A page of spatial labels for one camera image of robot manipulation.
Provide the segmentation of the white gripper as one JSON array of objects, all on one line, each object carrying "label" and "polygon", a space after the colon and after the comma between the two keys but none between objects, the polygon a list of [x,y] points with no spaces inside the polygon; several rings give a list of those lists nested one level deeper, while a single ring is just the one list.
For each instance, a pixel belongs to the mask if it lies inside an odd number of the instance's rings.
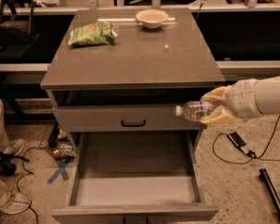
[{"label": "white gripper", "polygon": [[235,121],[236,116],[242,120],[258,118],[259,110],[255,98],[256,83],[254,78],[239,80],[232,86],[221,86],[206,93],[201,98],[203,102],[221,104],[227,102],[229,109],[220,105],[210,115],[201,118],[200,123],[204,125],[226,124]]}]

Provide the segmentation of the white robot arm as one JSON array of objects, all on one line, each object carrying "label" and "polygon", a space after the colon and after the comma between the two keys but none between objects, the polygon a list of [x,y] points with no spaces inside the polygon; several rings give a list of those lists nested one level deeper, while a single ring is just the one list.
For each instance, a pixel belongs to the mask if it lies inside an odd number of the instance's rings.
[{"label": "white robot arm", "polygon": [[206,93],[201,101],[217,105],[210,115],[200,119],[205,125],[245,122],[280,114],[280,76],[239,80]]}]

